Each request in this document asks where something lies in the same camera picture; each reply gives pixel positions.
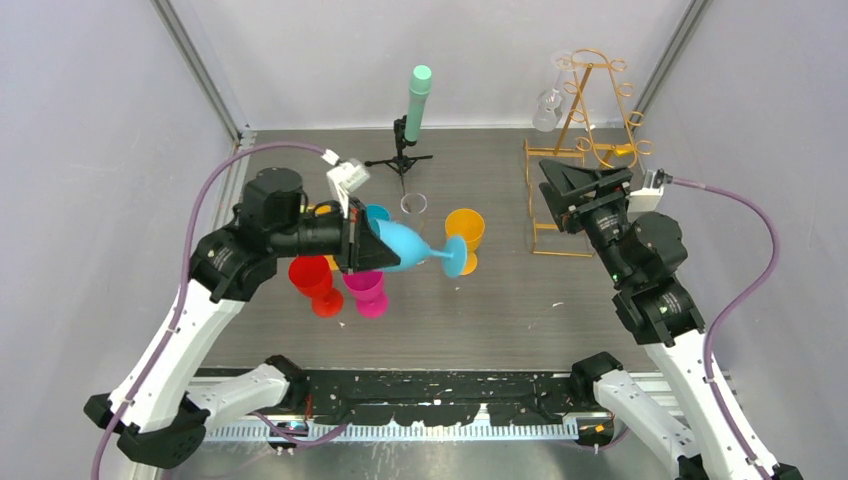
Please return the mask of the red wine glass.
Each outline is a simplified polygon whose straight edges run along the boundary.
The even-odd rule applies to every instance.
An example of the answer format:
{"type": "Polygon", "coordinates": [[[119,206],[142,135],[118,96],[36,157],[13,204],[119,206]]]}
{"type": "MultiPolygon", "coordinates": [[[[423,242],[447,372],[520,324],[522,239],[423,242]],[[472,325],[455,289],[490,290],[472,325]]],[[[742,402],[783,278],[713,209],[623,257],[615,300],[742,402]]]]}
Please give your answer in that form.
{"type": "Polygon", "coordinates": [[[334,287],[333,272],[324,256],[298,256],[289,265],[292,285],[311,302],[313,313],[329,318],[344,306],[344,297],[334,287]]]}

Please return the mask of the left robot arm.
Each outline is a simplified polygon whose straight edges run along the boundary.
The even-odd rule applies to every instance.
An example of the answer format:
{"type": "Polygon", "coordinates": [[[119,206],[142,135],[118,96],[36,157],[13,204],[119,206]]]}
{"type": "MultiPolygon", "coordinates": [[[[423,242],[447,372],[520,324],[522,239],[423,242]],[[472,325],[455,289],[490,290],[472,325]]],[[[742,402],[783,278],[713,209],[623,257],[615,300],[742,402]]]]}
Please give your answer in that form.
{"type": "Polygon", "coordinates": [[[306,403],[306,374],[281,355],[207,390],[191,391],[202,360],[282,258],[333,256],[352,272],[400,264],[381,241],[362,205],[328,213],[303,211],[301,176],[288,168],[262,170],[243,190],[234,217],[192,246],[172,310],[120,386],[86,402],[85,414],[130,460],[172,469],[205,435],[254,411],[284,414],[306,403]]]}

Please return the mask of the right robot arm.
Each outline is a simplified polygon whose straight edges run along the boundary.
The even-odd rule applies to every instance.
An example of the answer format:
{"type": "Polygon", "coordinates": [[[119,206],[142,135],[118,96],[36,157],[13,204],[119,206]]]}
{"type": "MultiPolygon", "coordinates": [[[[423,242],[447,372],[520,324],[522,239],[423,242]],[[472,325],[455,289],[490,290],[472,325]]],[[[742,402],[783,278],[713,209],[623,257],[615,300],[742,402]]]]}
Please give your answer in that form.
{"type": "Polygon", "coordinates": [[[554,159],[539,166],[539,188],[557,228],[587,235],[613,282],[620,322],[659,368],[682,417],[645,393],[606,352],[573,365],[574,403],[609,411],[674,479],[799,478],[799,469],[780,462],[754,431],[716,363],[717,324],[704,321],[676,276],[688,256],[679,224],[655,211],[630,216],[626,167],[590,169],[554,159]]]}

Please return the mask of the clear wine glass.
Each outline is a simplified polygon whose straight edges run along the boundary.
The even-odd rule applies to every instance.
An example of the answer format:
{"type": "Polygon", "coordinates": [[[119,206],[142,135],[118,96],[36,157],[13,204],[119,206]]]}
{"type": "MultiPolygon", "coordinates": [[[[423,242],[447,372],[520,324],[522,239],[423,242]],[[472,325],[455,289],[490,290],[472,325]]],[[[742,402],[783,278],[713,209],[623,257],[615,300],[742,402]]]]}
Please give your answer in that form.
{"type": "Polygon", "coordinates": [[[540,132],[553,131],[563,117],[563,102],[566,97],[565,83],[572,77],[576,67],[572,51],[560,50],[551,57],[556,70],[555,82],[537,98],[537,108],[532,126],[540,132]]]}
{"type": "Polygon", "coordinates": [[[425,224],[428,208],[427,197],[421,193],[409,192],[400,200],[401,220],[408,228],[420,232],[425,224]]]}

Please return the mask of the magenta wine glass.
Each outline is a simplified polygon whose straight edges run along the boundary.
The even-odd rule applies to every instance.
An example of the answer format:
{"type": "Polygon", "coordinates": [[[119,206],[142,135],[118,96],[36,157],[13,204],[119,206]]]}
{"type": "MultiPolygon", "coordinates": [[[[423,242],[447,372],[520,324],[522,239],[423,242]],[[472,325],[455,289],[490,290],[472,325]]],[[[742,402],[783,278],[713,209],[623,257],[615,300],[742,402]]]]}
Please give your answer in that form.
{"type": "Polygon", "coordinates": [[[389,307],[389,299],[384,288],[384,273],[366,271],[344,274],[342,281],[353,296],[360,315],[376,319],[383,316],[389,307]]]}

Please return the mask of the clear wine glass front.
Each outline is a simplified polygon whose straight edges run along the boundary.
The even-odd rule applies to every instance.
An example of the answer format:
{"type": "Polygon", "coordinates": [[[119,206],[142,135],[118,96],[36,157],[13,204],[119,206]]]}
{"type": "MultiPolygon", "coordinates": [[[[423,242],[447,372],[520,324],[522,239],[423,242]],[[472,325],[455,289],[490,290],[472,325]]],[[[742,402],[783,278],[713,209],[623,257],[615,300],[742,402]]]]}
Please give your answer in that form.
{"type": "Polygon", "coordinates": [[[425,224],[428,208],[427,197],[421,193],[409,192],[400,200],[401,220],[408,228],[420,232],[425,224]]]}

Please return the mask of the cyan wine glass back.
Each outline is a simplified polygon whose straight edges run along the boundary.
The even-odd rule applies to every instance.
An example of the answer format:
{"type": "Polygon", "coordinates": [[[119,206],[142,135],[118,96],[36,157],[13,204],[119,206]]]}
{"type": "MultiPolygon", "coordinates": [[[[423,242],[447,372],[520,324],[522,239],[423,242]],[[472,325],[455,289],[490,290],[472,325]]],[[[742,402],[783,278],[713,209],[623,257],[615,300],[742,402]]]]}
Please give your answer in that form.
{"type": "Polygon", "coordinates": [[[420,262],[437,257],[448,278],[456,278],[463,272],[468,260],[468,248],[460,235],[448,238],[441,250],[432,248],[416,231],[393,221],[377,219],[379,239],[400,259],[395,266],[378,268],[382,272],[400,272],[411,269],[420,262]]]}

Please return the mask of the blue wine glass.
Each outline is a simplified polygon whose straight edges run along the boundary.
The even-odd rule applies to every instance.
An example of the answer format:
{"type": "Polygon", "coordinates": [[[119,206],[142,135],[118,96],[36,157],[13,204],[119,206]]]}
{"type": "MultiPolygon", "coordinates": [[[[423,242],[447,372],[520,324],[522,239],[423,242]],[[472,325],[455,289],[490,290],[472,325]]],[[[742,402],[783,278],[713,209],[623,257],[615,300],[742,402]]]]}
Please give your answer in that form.
{"type": "Polygon", "coordinates": [[[385,207],[378,204],[368,204],[366,206],[366,214],[369,220],[391,220],[390,212],[385,207]]]}

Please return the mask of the clear wine glass back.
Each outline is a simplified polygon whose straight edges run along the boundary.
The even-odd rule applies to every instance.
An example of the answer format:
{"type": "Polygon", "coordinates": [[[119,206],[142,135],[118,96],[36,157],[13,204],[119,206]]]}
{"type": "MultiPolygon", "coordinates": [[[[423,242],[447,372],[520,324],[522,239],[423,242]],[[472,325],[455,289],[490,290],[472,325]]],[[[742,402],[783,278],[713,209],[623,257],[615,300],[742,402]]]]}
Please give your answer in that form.
{"type": "Polygon", "coordinates": [[[566,97],[565,83],[572,77],[576,67],[572,51],[560,50],[551,57],[556,70],[555,82],[537,98],[537,108],[532,126],[540,132],[553,131],[563,117],[563,102],[566,97]]]}

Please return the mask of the orange wine glass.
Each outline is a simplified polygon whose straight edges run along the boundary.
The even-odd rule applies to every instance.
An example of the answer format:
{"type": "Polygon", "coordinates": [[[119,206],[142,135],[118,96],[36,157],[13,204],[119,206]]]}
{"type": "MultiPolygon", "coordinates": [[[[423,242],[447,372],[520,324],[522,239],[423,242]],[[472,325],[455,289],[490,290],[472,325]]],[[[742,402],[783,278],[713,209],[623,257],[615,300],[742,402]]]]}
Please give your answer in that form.
{"type": "MultiPolygon", "coordinates": [[[[332,213],[334,210],[335,210],[335,207],[334,207],[334,206],[332,206],[332,205],[330,205],[330,204],[327,204],[327,205],[316,205],[316,206],[312,209],[312,213],[313,213],[315,216],[322,216],[322,215],[330,214],[330,213],[332,213]]],[[[325,260],[328,262],[328,265],[329,265],[329,268],[330,268],[330,270],[331,270],[331,271],[338,271],[338,270],[339,270],[338,265],[337,265],[337,263],[336,263],[336,261],[335,261],[335,259],[334,259],[334,257],[333,257],[332,255],[325,255],[325,256],[324,256],[324,258],[325,258],[325,260]]]]}
{"type": "Polygon", "coordinates": [[[460,208],[452,211],[444,222],[445,235],[447,239],[460,236],[467,249],[467,260],[461,274],[471,274],[478,266],[476,250],[482,243],[485,233],[485,220],[483,216],[470,208],[460,208]]]}

